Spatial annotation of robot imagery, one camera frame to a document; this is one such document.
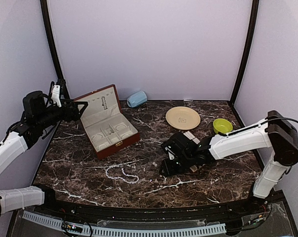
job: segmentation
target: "gold clasp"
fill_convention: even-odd
[[[116,147],[121,146],[123,143],[124,143],[123,141],[121,141],[121,142],[117,142],[117,143],[116,143]]]

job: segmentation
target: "beige plate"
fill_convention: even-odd
[[[200,123],[200,116],[195,110],[182,106],[171,108],[166,119],[172,127],[179,130],[190,130]]]

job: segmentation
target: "jewelry box compartment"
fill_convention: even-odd
[[[117,114],[102,122],[92,124],[86,127],[85,130],[97,152],[138,132],[123,114]]]

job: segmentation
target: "green bowl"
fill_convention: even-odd
[[[231,132],[233,129],[232,124],[223,118],[217,118],[213,121],[213,130],[216,134],[219,132],[221,133],[227,133]]]

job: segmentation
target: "red jewelry box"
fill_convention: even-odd
[[[140,140],[137,129],[123,115],[115,85],[93,91],[75,101],[88,101],[81,122],[98,159]]]

